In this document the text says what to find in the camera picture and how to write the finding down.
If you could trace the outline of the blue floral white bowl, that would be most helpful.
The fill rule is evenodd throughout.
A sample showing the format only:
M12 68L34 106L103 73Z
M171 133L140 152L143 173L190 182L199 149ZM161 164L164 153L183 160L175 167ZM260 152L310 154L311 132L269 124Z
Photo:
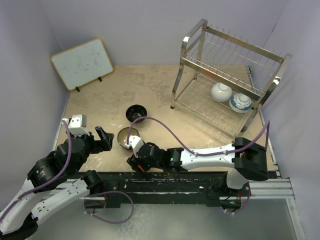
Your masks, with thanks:
M236 93L229 100L229 106L237 113L247 113L252 108L251 98L243 93Z

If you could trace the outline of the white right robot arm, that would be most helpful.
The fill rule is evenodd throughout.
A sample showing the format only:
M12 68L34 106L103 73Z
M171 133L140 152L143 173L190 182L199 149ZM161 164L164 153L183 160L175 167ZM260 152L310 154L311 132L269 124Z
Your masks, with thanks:
M133 155L127 163L136 172L147 172L151 168L164 172L188 172L209 167L225 167L222 190L228 196L235 195L248 181L268 180L267 149L244 137L233 143L214 148L187 149L182 147L159 148L152 142L131 135L125 142Z

